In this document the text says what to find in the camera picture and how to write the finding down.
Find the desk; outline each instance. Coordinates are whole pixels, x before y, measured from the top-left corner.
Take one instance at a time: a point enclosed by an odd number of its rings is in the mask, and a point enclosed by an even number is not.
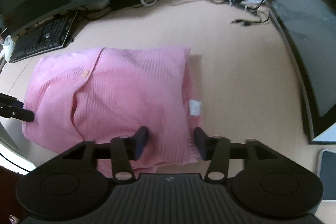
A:
[[[286,47],[272,24],[241,27],[230,24],[249,18],[244,11],[203,0],[162,1],[150,9],[126,8],[78,26],[67,48],[44,55],[91,47],[149,48],[166,45],[191,47],[192,70],[203,101],[205,131],[232,142],[258,139],[302,166],[314,170],[319,150],[303,134],[299,86]],[[41,56],[8,64],[0,75],[0,92],[20,100]],[[54,153],[22,136],[20,122],[1,119],[19,148],[36,165]],[[201,172],[206,162],[166,166],[159,172]],[[242,168],[232,160],[230,175]],[[322,204],[317,212],[325,223],[336,219],[336,206]]]

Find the black keyboard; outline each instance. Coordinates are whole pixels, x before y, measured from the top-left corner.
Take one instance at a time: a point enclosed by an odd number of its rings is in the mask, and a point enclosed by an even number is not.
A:
[[[63,48],[76,15],[77,11],[71,11],[65,16],[47,20],[37,28],[28,30],[16,41],[10,62],[15,63],[34,55]]]

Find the pink shirt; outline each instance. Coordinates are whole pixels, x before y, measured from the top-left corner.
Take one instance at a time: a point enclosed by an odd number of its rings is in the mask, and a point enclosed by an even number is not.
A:
[[[197,97],[188,56],[186,47],[167,47],[43,57],[25,98],[35,120],[23,123],[23,134],[61,153],[83,140],[108,143],[147,126],[148,144],[131,162],[137,173],[196,162],[192,132],[202,121],[189,115],[189,100]],[[110,160],[100,160],[98,170],[110,177]]]

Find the circular pad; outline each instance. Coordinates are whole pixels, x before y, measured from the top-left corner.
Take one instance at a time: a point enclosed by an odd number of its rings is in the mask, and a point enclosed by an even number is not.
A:
[[[245,208],[267,217],[294,218],[310,212],[323,196],[321,181],[304,168],[256,166],[239,172],[232,193]]]
[[[273,195],[290,195],[295,193],[300,187],[298,179],[288,174],[265,175],[260,184],[266,192]]]
[[[44,220],[68,220],[85,215],[103,203],[107,192],[107,179],[77,160],[37,168],[16,187],[17,198],[28,214]]]

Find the white tag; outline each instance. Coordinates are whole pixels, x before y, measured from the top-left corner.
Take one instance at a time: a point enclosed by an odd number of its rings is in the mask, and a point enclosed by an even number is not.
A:
[[[202,103],[196,100],[189,100],[190,116],[199,116],[202,111]]]

